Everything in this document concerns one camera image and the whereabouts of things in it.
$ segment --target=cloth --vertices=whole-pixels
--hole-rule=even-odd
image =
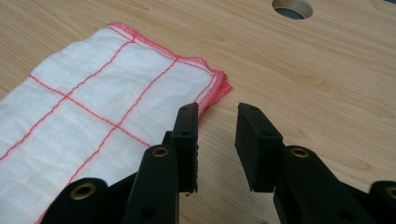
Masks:
[[[196,102],[201,115],[225,78],[118,22],[50,55],[0,102],[0,223],[39,223],[83,177],[133,174],[177,110]]]

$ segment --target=wooden table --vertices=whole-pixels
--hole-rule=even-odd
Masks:
[[[271,0],[1,0],[0,98],[51,53],[112,21],[203,57],[233,90],[200,120],[199,193],[180,198],[180,223],[277,223],[272,195],[248,190],[233,146],[239,102],[357,189],[396,180],[396,5],[309,4],[311,17],[292,20]]]

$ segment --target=round hole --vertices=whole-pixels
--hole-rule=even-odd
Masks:
[[[164,157],[169,154],[169,150],[165,147],[159,147],[152,150],[152,155],[155,157]]]
[[[385,191],[387,194],[392,197],[393,199],[396,199],[396,187],[390,186],[385,188]]]
[[[147,207],[142,211],[142,218],[144,219],[152,219],[155,216],[157,216],[157,210],[155,208]]]
[[[75,187],[70,192],[70,198],[72,198],[73,200],[83,200],[93,195],[95,191],[96,185],[92,182],[86,182]]]
[[[348,222],[356,221],[355,215],[353,215],[352,213],[350,213],[348,211],[341,210],[338,212],[338,216]]]
[[[309,156],[309,153],[302,148],[292,148],[290,152],[296,157],[306,158]]]
[[[274,0],[272,6],[278,14],[294,20],[307,19],[314,13],[306,0]]]

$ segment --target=wooden surface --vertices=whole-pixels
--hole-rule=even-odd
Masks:
[[[1,0],[0,98],[51,53],[112,21],[203,57],[233,90],[200,120],[199,193],[181,196],[180,223],[278,223],[272,195],[249,192],[233,146],[239,102],[355,188],[396,180],[396,5],[309,3],[313,15],[295,21],[271,0]]]

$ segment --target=white cloth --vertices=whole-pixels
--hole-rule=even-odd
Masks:
[[[49,56],[0,102],[0,223],[40,222],[82,177],[136,172],[177,110],[197,102],[201,115],[225,78],[117,22]]]

